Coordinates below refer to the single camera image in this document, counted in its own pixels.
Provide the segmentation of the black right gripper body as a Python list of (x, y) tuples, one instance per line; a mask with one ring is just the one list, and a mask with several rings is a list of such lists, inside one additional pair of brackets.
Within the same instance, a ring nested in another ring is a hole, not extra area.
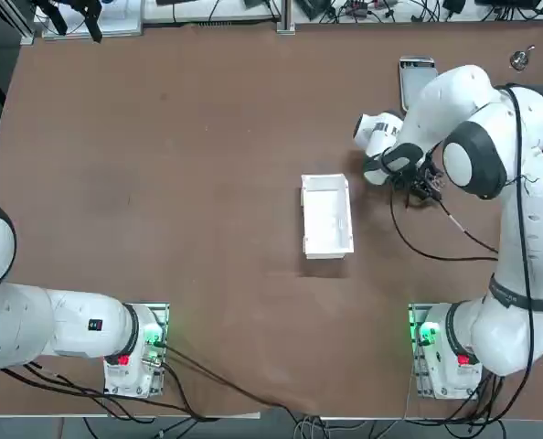
[(443, 172), (431, 157), (426, 157), (417, 168), (410, 183), (410, 193), (420, 201), (431, 199), (442, 200)]

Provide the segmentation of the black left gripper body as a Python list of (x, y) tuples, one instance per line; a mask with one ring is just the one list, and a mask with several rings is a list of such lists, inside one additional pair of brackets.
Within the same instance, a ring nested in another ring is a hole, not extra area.
[(101, 11), (99, 0), (33, 0), (32, 4), (42, 11), (48, 11), (58, 5), (67, 5), (75, 11)]

